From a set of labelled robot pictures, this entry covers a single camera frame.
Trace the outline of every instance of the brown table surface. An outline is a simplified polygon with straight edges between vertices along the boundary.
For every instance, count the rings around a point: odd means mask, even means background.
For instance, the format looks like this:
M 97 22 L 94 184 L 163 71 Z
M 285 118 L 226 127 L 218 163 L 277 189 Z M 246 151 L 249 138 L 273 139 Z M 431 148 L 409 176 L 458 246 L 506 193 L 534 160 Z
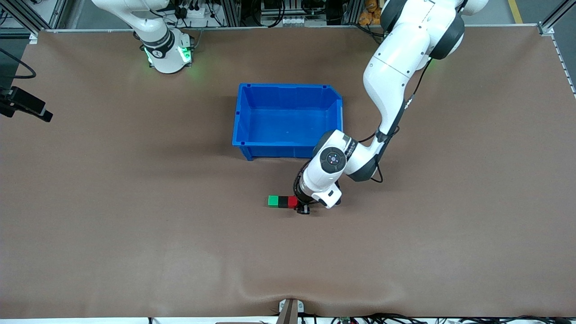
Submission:
M 23 58 L 38 77 L 16 84 L 54 118 L 0 118 L 0 316 L 267 315 L 286 297 L 576 315 L 576 100 L 535 27 L 469 28 L 429 68 L 383 184 L 343 178 L 342 204 L 311 216 L 266 207 L 303 160 L 231 146 L 238 84 L 331 84 L 363 138 L 375 49 L 355 29 L 214 31 L 162 75 L 130 33 L 42 33 Z

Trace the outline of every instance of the blue storage box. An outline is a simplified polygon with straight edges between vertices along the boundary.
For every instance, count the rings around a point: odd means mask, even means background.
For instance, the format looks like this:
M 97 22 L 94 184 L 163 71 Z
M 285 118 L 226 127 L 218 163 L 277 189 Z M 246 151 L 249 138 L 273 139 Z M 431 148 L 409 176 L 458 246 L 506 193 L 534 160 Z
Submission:
M 255 157 L 312 157 L 328 130 L 342 130 L 342 97 L 329 85 L 240 84 L 232 145 Z

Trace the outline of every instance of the cable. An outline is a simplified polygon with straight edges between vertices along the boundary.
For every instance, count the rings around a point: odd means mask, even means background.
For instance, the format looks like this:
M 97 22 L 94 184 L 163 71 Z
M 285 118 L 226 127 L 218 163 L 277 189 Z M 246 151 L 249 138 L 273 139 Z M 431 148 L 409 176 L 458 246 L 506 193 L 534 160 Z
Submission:
M 268 27 L 268 28 L 272 28 L 277 26 L 282 19 L 284 19 L 284 15 L 286 13 L 286 3 L 284 2 L 284 0 L 277 0 L 277 5 L 278 5 L 278 17 L 276 18 L 276 20 L 274 21 L 273 24 L 269 25 L 269 26 L 265 26 L 262 24 L 262 22 L 260 22 L 260 20 L 256 19 L 256 12 L 258 12 L 258 9 L 255 8 L 255 5 L 258 3 L 258 0 L 252 0 L 252 3 L 250 5 L 250 12 L 252 15 L 252 19 L 254 20 L 254 22 L 256 23 L 256 25 L 261 26 L 261 27 Z
M 365 139 L 363 139 L 363 140 L 361 140 L 361 141 L 358 141 L 358 143 L 364 143 L 364 142 L 366 142 L 367 140 L 369 140 L 369 139 L 373 138 L 373 137 L 374 137 L 374 135 L 375 135 L 375 133 L 374 133 L 374 134 L 372 134 L 372 135 L 370 135 L 370 136 L 368 136 L 368 137 L 366 137 Z
M 324 5 L 324 9 L 314 11 L 312 9 L 312 5 L 309 4 L 310 2 L 311 2 L 311 0 L 302 0 L 302 2 L 300 4 L 300 9 L 302 9 L 302 11 L 305 12 L 306 14 L 309 14 L 312 16 L 326 13 L 326 5 Z
M 420 79 L 418 79 L 418 83 L 416 84 L 416 88 L 414 89 L 414 92 L 412 92 L 412 95 L 415 95 L 416 91 L 418 91 L 418 88 L 420 87 L 420 82 L 422 82 L 422 78 L 424 77 L 424 73 L 426 73 L 426 69 L 428 69 L 428 66 L 430 65 L 431 62 L 432 59 L 429 59 L 426 65 L 424 65 L 424 69 L 422 69 L 422 74 L 420 74 Z
M 384 37 L 384 34 L 383 34 L 383 33 L 373 32 L 373 31 L 371 31 L 371 30 L 369 30 L 369 29 L 366 29 L 366 28 L 360 26 L 359 24 L 357 24 L 357 23 L 355 23 L 355 22 L 347 22 L 346 25 L 355 26 L 355 27 L 357 27 L 358 29 L 360 29 L 361 31 L 363 31 L 364 33 L 367 33 L 368 35 L 371 35 L 371 36 Z
M 298 173 L 296 174 L 296 178 L 294 178 L 294 182 L 292 183 L 292 191 L 294 192 L 294 195 L 296 196 L 296 199 L 298 199 L 298 201 L 299 201 L 301 204 L 303 204 L 303 205 L 314 205 L 314 204 L 317 204 L 317 203 L 318 203 L 317 201 L 313 201 L 313 202 L 304 202 L 304 201 L 301 201 L 301 200 L 298 198 L 298 195 L 297 195 L 298 183 L 300 182 L 300 178 L 302 178 L 302 174 L 303 174 L 304 168 L 306 168 L 306 166 L 307 166 L 308 164 L 310 164 L 310 162 L 312 161 L 313 158 L 314 158 L 314 157 L 312 157 L 312 158 L 310 158 L 310 160 L 306 161 L 306 163 L 304 163 L 304 165 L 300 168 L 300 170 L 298 170 Z
M 506 324 L 517 319 L 530 319 L 533 321 L 539 321 L 545 324 L 555 324 L 556 321 L 549 317 L 537 317 L 532 315 L 522 315 L 518 317 L 508 317 L 508 318 L 496 318 L 496 317 L 488 317 L 488 318 L 479 318 L 479 317 L 464 317 L 459 320 L 460 323 L 464 323 L 465 321 L 470 321 L 473 323 L 478 324 Z
M 394 135 L 398 134 L 399 131 L 400 131 L 400 126 L 396 126 L 396 130 L 395 130 L 390 136 L 388 136 L 388 141 L 390 141 L 390 139 L 391 139 Z M 375 178 L 370 178 L 370 180 L 372 180 L 372 181 L 374 181 L 374 182 L 377 182 L 377 183 L 382 183 L 382 182 L 384 182 L 384 177 L 382 176 L 382 171 L 380 170 L 380 161 L 377 161 L 377 162 L 376 162 L 376 170 L 378 171 L 378 175 L 380 175 L 380 180 L 376 180 Z M 398 321 L 398 320 L 395 319 L 395 318 L 390 318 L 390 319 L 393 320 L 393 321 L 396 321 L 396 322 L 399 322 L 399 323 L 404 324 L 404 322 Z
M 335 21 L 335 20 L 342 20 L 342 17 L 332 18 L 332 19 L 325 19 L 324 21 Z
M 28 71 L 30 71 L 30 75 L 29 76 L 0 76 L 3 78 L 15 78 L 15 79 L 31 79 L 31 78 L 35 78 L 36 77 L 36 71 L 34 71 L 28 64 L 22 62 L 19 58 L 17 58 L 16 56 L 6 52 L 3 48 L 0 48 L 0 52 L 6 54 L 6 56 L 8 56 L 9 58 L 13 59 L 14 61 L 22 64 L 23 67 L 27 68 Z
M 196 49 L 198 47 L 198 45 L 200 45 L 200 39 L 202 39 L 203 33 L 204 33 L 204 29 L 200 29 L 200 35 L 198 35 L 198 41 L 196 42 L 196 44 L 194 44 L 194 49 Z
M 218 12 L 214 12 L 214 2 L 213 0 L 207 0 L 206 1 L 206 5 L 208 6 L 208 10 L 210 11 L 210 17 L 214 18 L 216 20 L 216 22 L 218 23 L 218 25 L 220 25 L 220 27 L 226 27 L 224 26 L 223 23 L 220 22 L 220 20 L 218 19 Z
M 166 15 L 162 16 L 161 14 L 154 12 L 152 9 L 150 9 L 150 12 L 151 12 L 153 15 L 158 16 L 158 17 L 160 17 L 160 18 L 166 18 Z
M 378 45 L 382 44 L 381 41 L 379 41 L 378 39 L 376 39 L 376 35 L 374 35 L 374 32 L 372 32 L 372 31 L 370 30 L 370 26 L 367 25 L 366 28 L 368 28 L 368 31 L 370 31 L 370 34 L 372 35 L 372 39 L 376 42 L 376 44 L 378 44 Z
M 410 95 L 410 97 L 406 101 L 406 105 L 404 106 L 404 109 L 408 108 L 408 106 L 410 106 L 410 104 L 412 103 L 412 100 L 416 96 L 416 91 L 418 91 L 418 88 L 420 88 L 420 82 L 422 82 L 422 78 L 424 77 L 424 73 L 428 69 L 428 66 L 430 66 L 431 62 L 432 62 L 432 59 L 429 59 L 428 62 L 426 63 L 426 65 L 424 65 L 424 68 L 422 69 L 422 74 L 420 74 L 420 79 L 418 79 L 418 83 L 416 84 L 416 88 L 414 89 L 414 92 L 412 92 L 412 94 Z
M 2 22 L 0 22 L 0 26 L 4 24 L 8 18 L 12 18 L 12 16 L 10 16 L 10 14 L 7 11 L 4 11 L 4 9 L 2 9 L 2 11 L 0 12 L 0 19 L 2 19 Z
M 401 323 L 401 324 L 406 324 L 406 322 L 401 321 L 401 319 L 405 320 L 405 321 L 409 321 L 410 324 L 428 324 L 427 322 L 422 322 L 422 321 L 417 320 L 415 318 L 407 317 L 407 316 L 404 316 L 401 314 L 393 314 L 393 313 L 376 313 L 373 315 L 365 316 L 363 318 L 372 319 L 378 324 L 386 324 L 384 322 L 386 319 L 389 319 L 391 321 Z

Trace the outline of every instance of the white casing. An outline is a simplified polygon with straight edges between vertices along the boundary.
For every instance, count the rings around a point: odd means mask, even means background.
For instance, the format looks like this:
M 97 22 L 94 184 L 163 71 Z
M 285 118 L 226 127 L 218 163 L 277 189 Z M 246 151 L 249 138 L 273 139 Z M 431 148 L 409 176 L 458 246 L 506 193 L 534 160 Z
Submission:
M 460 6 L 462 2 L 463 0 L 459 0 L 458 5 Z M 477 14 L 480 10 L 484 9 L 487 3 L 488 0 L 469 0 L 462 11 L 462 14 L 466 16 Z
M 168 26 L 162 18 L 142 18 L 134 12 L 149 12 L 168 6 L 169 0 L 92 0 L 100 9 L 106 10 L 128 24 L 143 42 L 157 42 L 167 33 Z M 190 36 L 178 29 L 170 29 L 174 34 L 174 44 L 163 58 L 148 54 L 150 63 L 162 73 L 178 72 L 190 60 L 181 56 L 179 47 L 190 46 Z
M 150 64 L 162 73 L 175 73 L 180 71 L 190 60 L 185 60 L 180 53 L 180 48 L 190 47 L 190 35 L 182 33 L 179 29 L 171 28 L 170 31 L 174 34 L 174 46 L 166 52 L 163 58 L 156 58 L 154 55 L 148 55 L 151 60 Z
M 463 0 L 408 0 L 392 32 L 370 59 L 364 71 L 363 82 L 366 92 L 382 117 L 378 127 L 380 133 L 391 135 L 394 132 L 392 127 L 403 107 L 408 81 L 414 71 L 423 68 L 428 62 L 430 53 L 450 27 L 457 14 L 456 9 L 462 2 Z M 469 0 L 464 13 L 474 14 L 483 8 L 486 2 L 487 0 Z M 450 53 L 458 48 L 461 41 L 462 37 Z M 343 138 L 346 136 L 342 132 L 335 131 L 323 148 L 334 146 L 345 152 L 350 142 L 346 144 Z M 389 137 L 375 137 L 369 147 L 357 143 L 347 159 L 344 173 L 351 175 L 360 170 L 380 153 L 388 140 Z M 334 190 L 334 183 L 341 175 L 327 174 L 322 170 L 320 152 L 321 150 L 311 160 L 300 183 L 303 192 L 314 199 L 324 199 L 322 194 Z
M 364 88 L 380 111 L 380 132 L 389 133 L 402 108 L 406 85 L 429 44 L 428 33 L 419 24 L 400 24 L 384 39 L 368 63 Z
M 300 181 L 302 191 L 317 201 L 322 199 L 326 204 L 326 208 L 334 206 L 342 196 L 342 192 L 340 192 L 340 189 L 338 189 L 334 183 L 340 178 L 346 167 L 332 174 L 325 172 L 320 163 L 320 153 L 330 147 L 337 148 L 344 152 L 350 141 L 352 141 L 352 139 L 349 136 L 339 130 L 335 130 L 324 145 L 322 145 L 318 153 L 311 159 L 308 167 L 304 170 L 304 174 L 302 174 Z

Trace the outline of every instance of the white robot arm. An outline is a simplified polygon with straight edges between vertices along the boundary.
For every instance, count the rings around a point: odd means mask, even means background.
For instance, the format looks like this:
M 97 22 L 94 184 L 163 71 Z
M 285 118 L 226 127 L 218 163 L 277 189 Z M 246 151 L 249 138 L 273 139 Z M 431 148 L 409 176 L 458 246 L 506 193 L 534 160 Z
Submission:
M 169 0 L 92 0 L 134 29 L 148 55 L 150 64 L 162 73 L 175 73 L 192 62 L 190 36 L 168 28 L 160 17 L 141 18 L 134 12 L 150 12 L 168 6 Z
M 404 92 L 408 81 L 429 58 L 443 59 L 460 45 L 464 34 L 460 13 L 474 14 L 487 1 L 387 1 L 381 22 L 389 34 L 372 56 L 363 77 L 382 121 L 368 147 L 339 130 L 322 136 L 309 165 L 297 178 L 294 193 L 301 203 L 315 200 L 331 208 L 342 196 L 337 184 L 342 174 L 357 182 L 372 178 L 406 107 Z

